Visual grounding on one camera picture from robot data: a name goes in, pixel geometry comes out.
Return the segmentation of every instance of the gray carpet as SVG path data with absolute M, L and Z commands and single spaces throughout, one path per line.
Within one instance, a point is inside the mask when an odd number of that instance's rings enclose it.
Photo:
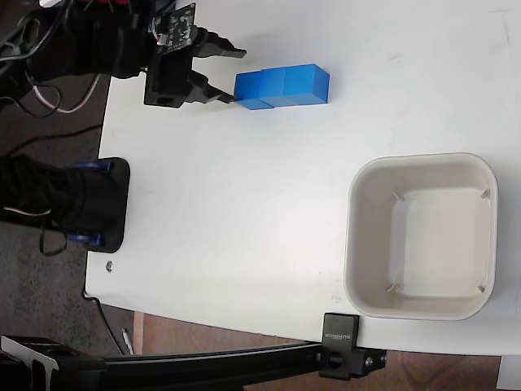
M 7 12 L 1 7 L 0 12 L 0 24 L 4 27 Z M 75 104 L 91 80 L 92 76 L 70 78 L 69 83 L 57 81 L 63 88 L 64 106 Z M 55 114 L 39 120 L 15 107 L 2 110 L 0 155 L 37 135 L 69 133 L 102 123 L 108 82 L 108 77 L 102 78 L 87 105 L 71 115 Z M 33 96 L 24 102 L 38 108 Z M 24 153 L 47 164 L 66 167 L 95 159 L 99 137 L 100 132 L 94 131 L 77 138 L 37 143 Z M 81 299 L 86 251 L 80 245 L 69 244 L 65 253 L 44 257 L 38 251 L 38 238 L 39 230 L 0 223 L 0 335 L 45 336 L 89 354 L 117 355 L 95 303 Z M 47 239 L 49 248 L 59 247 L 63 240 L 59 235 L 49 235 Z M 132 331 L 133 313 L 105 308 L 109 323 L 122 340 L 121 328 Z

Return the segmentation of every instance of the white table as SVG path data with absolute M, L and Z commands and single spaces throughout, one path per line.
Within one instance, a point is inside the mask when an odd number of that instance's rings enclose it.
M 142 104 L 112 80 L 100 156 L 130 163 L 125 242 L 90 253 L 103 303 L 246 332 L 321 340 L 344 293 L 347 196 L 379 156 L 473 152 L 499 183 L 496 287 L 461 322 L 364 318 L 359 345 L 521 354 L 521 2 L 201 0 L 196 24 L 248 50 L 197 59 L 240 72 L 316 63 L 330 103 L 251 112 Z M 113 262 L 113 272 L 105 270 Z

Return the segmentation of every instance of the blue cube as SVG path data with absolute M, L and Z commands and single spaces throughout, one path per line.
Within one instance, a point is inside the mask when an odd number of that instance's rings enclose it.
M 235 79 L 235 102 L 250 110 L 273 108 L 273 106 L 259 100 L 260 85 L 261 72 L 240 73 L 237 75 Z
M 286 68 L 284 96 L 295 104 L 327 103 L 329 74 L 315 64 Z
M 275 108 L 295 106 L 284 96 L 286 68 L 265 69 L 260 73 L 259 99 Z

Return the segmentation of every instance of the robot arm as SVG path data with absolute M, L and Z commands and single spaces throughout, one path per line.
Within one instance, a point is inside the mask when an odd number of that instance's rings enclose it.
M 30 77 L 44 82 L 97 73 L 124 79 L 147 72 L 145 104 L 232 102 L 232 95 L 192 70 L 192 59 L 242 58 L 246 51 L 195 26 L 195 4 L 159 16 L 152 8 L 149 0 L 63 0 L 61 7 L 32 11 L 0 44 L 0 96 L 22 98 L 32 88 Z

